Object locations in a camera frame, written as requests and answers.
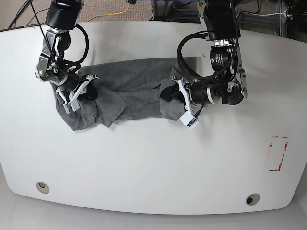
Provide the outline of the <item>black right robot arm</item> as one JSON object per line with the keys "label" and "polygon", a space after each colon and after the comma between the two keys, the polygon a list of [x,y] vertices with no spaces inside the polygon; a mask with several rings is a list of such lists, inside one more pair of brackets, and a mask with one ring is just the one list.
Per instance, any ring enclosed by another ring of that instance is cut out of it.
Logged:
{"label": "black right robot arm", "polygon": [[[65,99],[76,93],[83,83],[87,85],[81,90],[82,97],[89,100],[98,97],[97,90],[90,83],[90,75],[82,76],[78,73],[89,51],[88,34],[77,24],[83,3],[83,0],[52,0],[45,21],[50,28],[42,33],[43,48],[36,67],[37,77],[42,81],[49,81],[55,90],[60,89]],[[71,44],[69,32],[74,28],[79,29],[85,38],[85,51],[78,61],[64,58],[65,51]]]}

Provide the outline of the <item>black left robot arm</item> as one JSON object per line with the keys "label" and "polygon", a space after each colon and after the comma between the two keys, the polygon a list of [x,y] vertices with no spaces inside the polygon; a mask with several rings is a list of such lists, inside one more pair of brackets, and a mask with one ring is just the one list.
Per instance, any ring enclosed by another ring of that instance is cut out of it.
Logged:
{"label": "black left robot arm", "polygon": [[[184,77],[184,92],[194,104],[237,105],[247,97],[246,74],[242,67],[239,48],[241,36],[237,23],[236,0],[200,0],[199,18],[203,30],[183,38],[177,48],[177,63]],[[214,42],[210,50],[213,74],[198,74],[183,58],[183,46],[192,39]]]}

